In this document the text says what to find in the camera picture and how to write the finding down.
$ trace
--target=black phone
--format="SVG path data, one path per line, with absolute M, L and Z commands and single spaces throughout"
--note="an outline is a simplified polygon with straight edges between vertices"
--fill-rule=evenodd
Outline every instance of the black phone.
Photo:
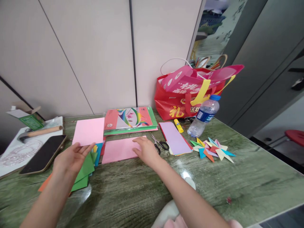
M 66 135 L 50 137 L 38 150 L 34 157 L 21 170 L 20 174 L 34 174 L 45 171 L 55 158 L 58 151 L 63 147 Z

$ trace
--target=glue stick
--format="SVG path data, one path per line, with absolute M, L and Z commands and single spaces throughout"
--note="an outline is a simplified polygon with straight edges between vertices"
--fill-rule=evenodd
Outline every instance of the glue stick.
M 183 128 L 181 127 L 181 125 L 180 125 L 180 123 L 178 122 L 177 119 L 174 119 L 174 123 L 175 123 L 175 125 L 176 125 L 176 127 L 177 127 L 177 129 L 178 129 L 178 132 L 179 132 L 179 133 L 183 133 L 184 130 L 183 130 Z

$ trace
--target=green marble table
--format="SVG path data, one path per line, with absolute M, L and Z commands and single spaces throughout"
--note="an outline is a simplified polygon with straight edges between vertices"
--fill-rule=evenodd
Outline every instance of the green marble table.
M 160 116 L 155 113 L 157 121 Z M 96 116 L 65 118 L 65 134 L 73 138 L 76 121 Z M 107 141 L 146 135 L 140 132 L 107 137 Z M 153 131 L 158 140 L 164 137 Z M 190 140 L 187 132 L 183 136 Z M 234 164 L 227 159 L 200 159 L 197 152 L 161 156 L 181 176 L 190 176 L 196 190 L 225 218 L 236 219 L 244 227 L 304 203 L 304 178 L 297 171 L 259 148 L 217 119 L 206 127 L 200 139 L 218 139 L 236 154 Z M 18 227 L 39 196 L 37 192 L 52 168 L 41 174 L 11 174 L 0 180 L 0 227 Z M 226 203 L 231 197 L 232 204 Z M 140 159 L 99 165 L 87 188 L 68 199 L 58 227 L 150 227 L 158 213 L 172 199 L 169 191 Z

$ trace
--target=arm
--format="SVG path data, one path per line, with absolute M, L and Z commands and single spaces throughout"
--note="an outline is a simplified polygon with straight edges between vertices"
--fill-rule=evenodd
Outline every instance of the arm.
M 230 227 L 216 210 L 158 155 L 150 140 L 140 137 L 133 141 L 142 149 L 140 151 L 133 148 L 133 151 L 159 175 L 188 227 Z
M 21 224 L 21 228 L 56 227 L 82 164 L 95 143 L 67 148 L 54 161 L 52 177 Z

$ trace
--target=blue bottle label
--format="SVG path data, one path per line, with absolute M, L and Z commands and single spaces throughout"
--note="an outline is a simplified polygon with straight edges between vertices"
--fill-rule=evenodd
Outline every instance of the blue bottle label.
M 212 118 L 214 117 L 214 115 L 215 114 L 209 114 L 199 110 L 199 112 L 196 115 L 196 118 L 198 118 L 202 122 L 209 123 L 210 120 L 212 120 Z

